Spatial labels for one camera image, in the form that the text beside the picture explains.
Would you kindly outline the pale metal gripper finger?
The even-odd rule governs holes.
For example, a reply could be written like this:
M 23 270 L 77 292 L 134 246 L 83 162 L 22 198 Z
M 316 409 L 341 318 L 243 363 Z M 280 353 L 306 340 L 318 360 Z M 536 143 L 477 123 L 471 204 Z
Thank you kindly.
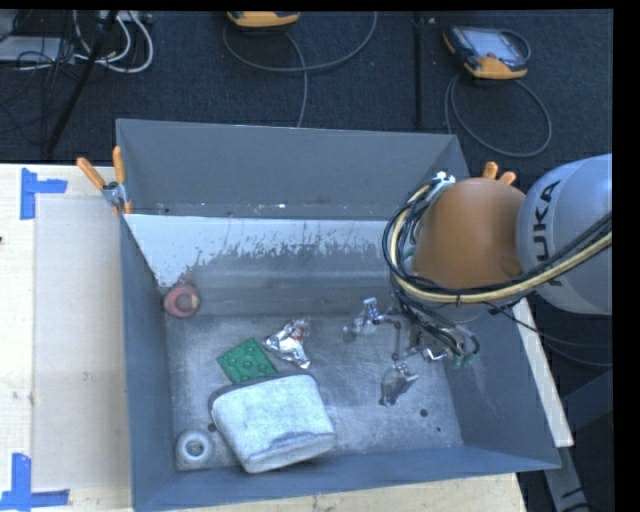
M 396 362 L 383 374 L 379 404 L 382 406 L 395 405 L 399 397 L 406 393 L 418 379 L 419 376 L 406 363 Z
M 362 310 L 350 324 L 343 327 L 343 341 L 352 343 L 360 337 L 372 335 L 385 320 L 385 315 L 378 308 L 377 298 L 365 298 L 362 300 Z

